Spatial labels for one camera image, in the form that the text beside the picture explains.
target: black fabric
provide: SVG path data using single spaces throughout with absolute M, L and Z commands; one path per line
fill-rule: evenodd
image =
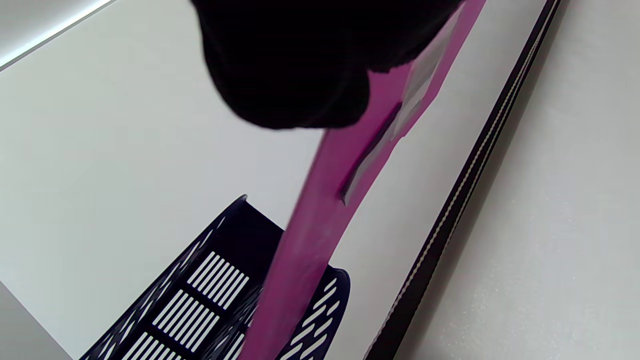
M 192 0 L 224 101 L 262 127 L 345 127 L 369 102 L 367 70 L 414 59 L 461 0 Z

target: white surface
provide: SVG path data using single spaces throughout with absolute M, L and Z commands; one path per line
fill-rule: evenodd
M 0 109 L 0 281 L 74 359 L 237 196 L 285 226 L 320 137 L 236 119 L 183 0 L 109 5 L 0 72 Z
M 0 68 L 108 1 L 0 1 Z
M 397 359 L 637 359 L 639 10 L 568 3 L 481 211 L 452 240 L 458 265 Z
M 327 360 L 362 359 L 531 32 L 544 0 L 487 0 L 443 87 L 364 199 L 331 265 L 351 295 Z

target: pink plastic handle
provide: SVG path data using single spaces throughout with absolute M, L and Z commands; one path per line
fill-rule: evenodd
M 415 115 L 377 153 L 348 205 L 340 190 L 388 114 L 402 99 L 411 64 L 369 74 L 369 107 L 353 127 L 324 134 L 289 226 L 280 240 L 239 360 L 274 360 L 289 341 L 353 214 L 393 148 L 433 102 L 485 0 L 467 0 Z

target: white wall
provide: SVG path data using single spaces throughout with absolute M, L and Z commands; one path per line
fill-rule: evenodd
M 1 282 L 0 354 L 11 360 L 71 360 Z
M 235 118 L 188 1 L 121 0 L 0 72 L 0 280 L 78 358 L 231 201 L 285 226 L 319 131 Z
M 637 359 L 639 11 L 568 3 L 398 359 Z
M 110 0 L 2 0 L 0 69 Z

